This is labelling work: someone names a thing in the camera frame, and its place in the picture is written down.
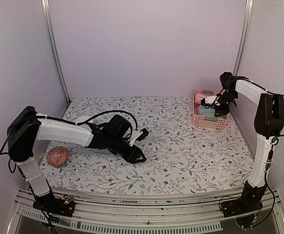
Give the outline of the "light blue towel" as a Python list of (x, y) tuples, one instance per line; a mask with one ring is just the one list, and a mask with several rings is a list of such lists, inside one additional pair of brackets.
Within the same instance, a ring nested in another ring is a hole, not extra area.
[(205, 117), (215, 117), (215, 109), (200, 105), (198, 107), (198, 115)]

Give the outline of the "green towel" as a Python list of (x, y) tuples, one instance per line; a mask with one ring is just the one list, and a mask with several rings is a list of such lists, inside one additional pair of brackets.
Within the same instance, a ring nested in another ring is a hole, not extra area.
[(213, 122), (217, 122), (219, 120), (219, 118), (217, 117), (205, 117), (206, 121), (213, 121)]

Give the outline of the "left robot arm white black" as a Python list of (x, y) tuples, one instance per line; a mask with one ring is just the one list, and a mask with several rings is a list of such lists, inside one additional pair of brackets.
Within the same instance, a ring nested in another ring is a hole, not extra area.
[(109, 110), (69, 121), (40, 114), (33, 106), (27, 106), (8, 127), (0, 156), (7, 155), (16, 164), (33, 192), (35, 204), (41, 210), (53, 212), (67, 208), (70, 202), (55, 198), (34, 159), (35, 143), (65, 142), (90, 149), (108, 150), (130, 164), (145, 162), (146, 157), (135, 142), (145, 139), (149, 131), (146, 128), (139, 129), (135, 118), (131, 124), (123, 114), (133, 117), (127, 111)]

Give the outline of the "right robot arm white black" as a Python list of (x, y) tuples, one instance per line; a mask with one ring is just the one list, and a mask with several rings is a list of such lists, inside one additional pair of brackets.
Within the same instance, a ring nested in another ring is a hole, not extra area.
[(260, 202), (267, 188), (266, 179), (273, 159), (273, 148), (284, 127), (284, 98), (270, 94), (266, 89), (245, 77), (233, 76), (231, 72), (220, 75), (223, 91), (215, 101), (215, 116), (229, 113), (229, 105), (243, 95), (257, 105), (254, 129), (257, 146), (252, 172), (245, 182), (238, 201), (238, 209), (249, 212)]

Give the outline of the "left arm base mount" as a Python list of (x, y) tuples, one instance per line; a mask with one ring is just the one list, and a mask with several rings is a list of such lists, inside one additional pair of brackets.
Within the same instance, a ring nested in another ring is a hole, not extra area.
[(34, 199), (33, 207), (47, 214), (72, 217), (76, 206), (74, 198), (68, 195), (57, 198), (52, 193), (41, 197), (34, 194)]

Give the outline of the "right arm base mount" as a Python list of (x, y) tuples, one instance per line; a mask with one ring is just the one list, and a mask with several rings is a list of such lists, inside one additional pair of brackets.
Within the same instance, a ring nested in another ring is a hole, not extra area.
[(241, 197), (224, 196), (219, 201), (219, 209), (224, 217), (258, 213), (263, 208), (262, 196), (242, 195)]

